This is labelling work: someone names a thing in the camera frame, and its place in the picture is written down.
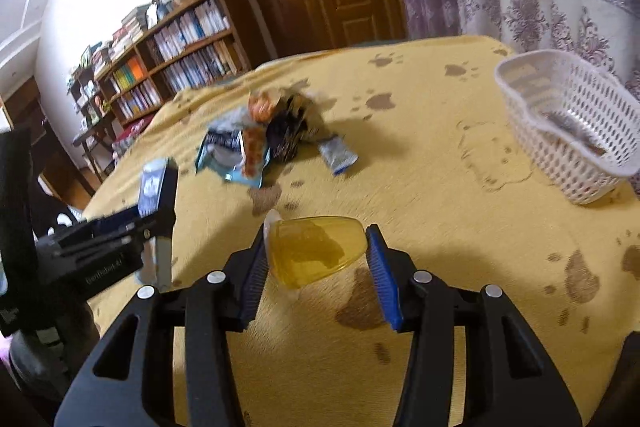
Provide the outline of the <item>yellow jelly cup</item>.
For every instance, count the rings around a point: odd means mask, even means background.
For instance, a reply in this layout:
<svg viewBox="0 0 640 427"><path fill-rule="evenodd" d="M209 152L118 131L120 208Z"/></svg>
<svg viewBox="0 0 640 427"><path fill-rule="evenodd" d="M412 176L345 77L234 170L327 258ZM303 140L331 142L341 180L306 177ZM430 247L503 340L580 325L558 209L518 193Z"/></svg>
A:
<svg viewBox="0 0 640 427"><path fill-rule="evenodd" d="M357 219L283 219L274 209L264 220L264 241L270 272L288 289L300 289L340 272L368 248L366 232Z"/></svg>

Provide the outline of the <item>light blue snack bag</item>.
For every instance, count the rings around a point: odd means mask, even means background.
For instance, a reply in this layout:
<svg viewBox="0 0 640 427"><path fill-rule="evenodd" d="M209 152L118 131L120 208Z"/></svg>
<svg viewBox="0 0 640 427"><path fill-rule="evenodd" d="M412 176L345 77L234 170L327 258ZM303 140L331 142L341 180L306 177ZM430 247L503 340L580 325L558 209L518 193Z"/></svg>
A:
<svg viewBox="0 0 640 427"><path fill-rule="evenodd" d="M195 170L210 169L224 181L261 188L268 162L266 127L241 106L208 125L196 155Z"/></svg>

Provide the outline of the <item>blue snack box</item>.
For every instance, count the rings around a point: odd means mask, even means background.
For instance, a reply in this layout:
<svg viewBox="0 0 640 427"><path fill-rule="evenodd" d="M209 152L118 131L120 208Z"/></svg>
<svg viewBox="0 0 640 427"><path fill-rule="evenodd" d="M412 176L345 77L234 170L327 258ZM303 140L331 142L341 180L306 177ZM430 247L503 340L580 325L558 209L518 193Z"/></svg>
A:
<svg viewBox="0 0 640 427"><path fill-rule="evenodd" d="M152 221L143 231L142 268L136 279L139 284L152 285L160 291L169 291L171 286L178 173L172 158L156 158L143 166L141 175L137 207L141 217Z"/></svg>

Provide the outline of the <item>yellow paw print blanket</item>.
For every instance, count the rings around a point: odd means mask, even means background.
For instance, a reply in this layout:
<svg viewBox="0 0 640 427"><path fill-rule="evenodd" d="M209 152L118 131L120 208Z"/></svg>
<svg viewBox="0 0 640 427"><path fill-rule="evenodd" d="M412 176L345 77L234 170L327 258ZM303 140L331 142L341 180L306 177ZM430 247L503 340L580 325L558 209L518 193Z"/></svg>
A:
<svg viewBox="0 0 640 427"><path fill-rule="evenodd" d="M639 327L639 201L622 184L569 202L506 123L488 37L411 41L290 58L167 103L86 208L138 197L142 167L171 157L180 179L172 283L188 286L250 243L269 210L378 225L417 267L472 291L500 286L520 309L589 419L625 338ZM294 87L357 154L333 176L314 148L253 190L194 166L209 123L254 90ZM384 321L364 261L299 291L266 283L256 319L228 338L250 426L388 426L411 339Z"/></svg>

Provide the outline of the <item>wooden bookshelf with books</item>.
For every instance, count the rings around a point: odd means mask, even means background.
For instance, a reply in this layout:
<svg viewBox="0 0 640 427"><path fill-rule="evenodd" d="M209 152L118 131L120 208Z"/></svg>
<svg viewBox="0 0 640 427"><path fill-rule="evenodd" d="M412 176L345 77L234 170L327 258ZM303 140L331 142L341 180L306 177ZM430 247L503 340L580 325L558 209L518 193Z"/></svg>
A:
<svg viewBox="0 0 640 427"><path fill-rule="evenodd" d="M268 58L250 0L190 0L110 64L76 69L67 93L78 112L96 103L127 126L183 90L238 77Z"/></svg>

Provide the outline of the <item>small silver blue sachet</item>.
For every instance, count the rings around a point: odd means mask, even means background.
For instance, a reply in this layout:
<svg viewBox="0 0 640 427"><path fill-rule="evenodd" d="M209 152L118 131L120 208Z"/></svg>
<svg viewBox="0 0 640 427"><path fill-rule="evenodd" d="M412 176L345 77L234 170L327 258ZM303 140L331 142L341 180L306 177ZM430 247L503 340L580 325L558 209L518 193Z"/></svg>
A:
<svg viewBox="0 0 640 427"><path fill-rule="evenodd" d="M345 173L358 160L358 155L349 150L343 139L338 135L320 142L318 150L333 176Z"/></svg>

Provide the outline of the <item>white plastic basket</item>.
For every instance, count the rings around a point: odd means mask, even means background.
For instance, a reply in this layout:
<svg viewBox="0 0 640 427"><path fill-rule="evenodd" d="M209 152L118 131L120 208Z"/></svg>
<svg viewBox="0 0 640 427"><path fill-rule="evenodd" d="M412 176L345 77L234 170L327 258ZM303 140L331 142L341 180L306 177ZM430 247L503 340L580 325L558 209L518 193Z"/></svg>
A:
<svg viewBox="0 0 640 427"><path fill-rule="evenodd" d="M639 173L639 101L606 70L538 50L502 60L495 80L516 142L573 204Z"/></svg>

